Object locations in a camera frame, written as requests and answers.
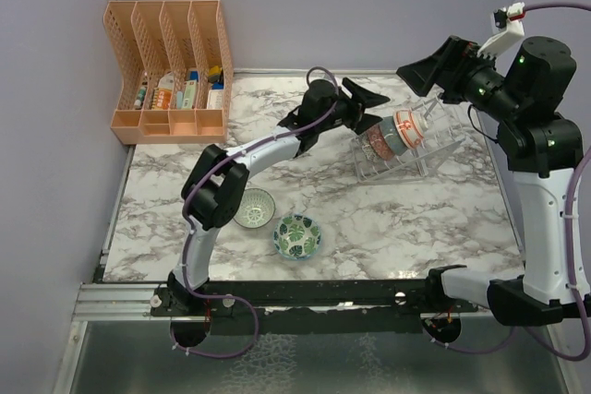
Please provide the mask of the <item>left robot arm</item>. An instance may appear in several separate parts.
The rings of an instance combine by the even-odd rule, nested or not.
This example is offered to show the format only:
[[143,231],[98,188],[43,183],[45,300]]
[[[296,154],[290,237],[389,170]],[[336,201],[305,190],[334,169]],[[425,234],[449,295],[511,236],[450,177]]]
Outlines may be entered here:
[[367,110],[389,101],[349,78],[340,85],[315,79],[308,83],[299,106],[269,135],[232,149],[206,147],[181,190],[188,232],[178,264],[167,279],[175,308],[190,316],[203,306],[207,296],[200,288],[209,280],[217,236],[236,215],[250,179],[306,153],[324,132],[344,126],[362,134],[381,121]]

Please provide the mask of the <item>white brown lattice bowl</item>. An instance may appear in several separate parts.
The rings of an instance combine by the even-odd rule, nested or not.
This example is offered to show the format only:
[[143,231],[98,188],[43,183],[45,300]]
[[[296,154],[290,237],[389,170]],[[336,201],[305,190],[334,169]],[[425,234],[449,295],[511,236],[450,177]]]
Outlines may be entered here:
[[376,160],[376,152],[369,142],[364,140],[360,141],[360,148],[368,162],[374,162]]

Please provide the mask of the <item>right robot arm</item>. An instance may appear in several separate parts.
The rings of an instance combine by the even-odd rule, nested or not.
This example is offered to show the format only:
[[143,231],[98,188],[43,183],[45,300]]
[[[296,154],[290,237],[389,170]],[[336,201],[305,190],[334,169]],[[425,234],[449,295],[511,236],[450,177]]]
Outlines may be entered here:
[[525,39],[506,75],[474,42],[452,36],[433,55],[398,68],[418,96],[433,87],[447,104],[467,102],[497,122],[496,140],[513,175],[524,224],[525,271],[503,279],[464,265],[432,269],[424,300],[444,312],[457,300],[489,309],[505,326],[538,327],[590,315],[581,258],[577,182],[583,138],[558,106],[576,71],[569,47]]

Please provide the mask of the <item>grey blue bowl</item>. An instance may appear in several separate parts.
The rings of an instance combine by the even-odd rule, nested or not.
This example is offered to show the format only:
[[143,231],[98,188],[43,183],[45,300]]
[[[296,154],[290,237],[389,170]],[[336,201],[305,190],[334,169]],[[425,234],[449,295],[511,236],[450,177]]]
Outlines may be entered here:
[[404,140],[391,116],[385,117],[380,122],[380,132],[394,155],[399,156],[407,152],[408,147],[404,144]]

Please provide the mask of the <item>white green patterned bowl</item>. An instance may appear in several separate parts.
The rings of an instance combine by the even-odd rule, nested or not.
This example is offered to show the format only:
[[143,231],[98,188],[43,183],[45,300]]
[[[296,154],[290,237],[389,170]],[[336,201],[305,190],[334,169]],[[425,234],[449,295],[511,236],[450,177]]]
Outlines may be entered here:
[[243,228],[258,229],[274,216],[275,202],[267,191],[260,188],[246,189],[234,221]]

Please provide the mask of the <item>orange white floral bowl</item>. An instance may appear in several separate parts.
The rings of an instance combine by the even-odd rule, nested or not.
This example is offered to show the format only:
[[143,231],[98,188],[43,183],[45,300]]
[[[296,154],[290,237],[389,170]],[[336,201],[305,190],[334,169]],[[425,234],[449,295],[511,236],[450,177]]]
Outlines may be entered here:
[[409,149],[417,148],[428,132],[428,122],[419,112],[399,110],[393,113],[393,120]]

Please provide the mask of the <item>dark floral pink bowl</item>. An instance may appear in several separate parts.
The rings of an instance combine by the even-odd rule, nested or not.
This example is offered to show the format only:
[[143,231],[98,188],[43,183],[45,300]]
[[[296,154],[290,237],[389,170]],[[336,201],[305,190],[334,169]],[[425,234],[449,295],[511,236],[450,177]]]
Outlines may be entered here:
[[385,138],[377,125],[368,129],[363,136],[367,139],[368,144],[380,159],[389,161],[393,158],[394,154],[386,143]]

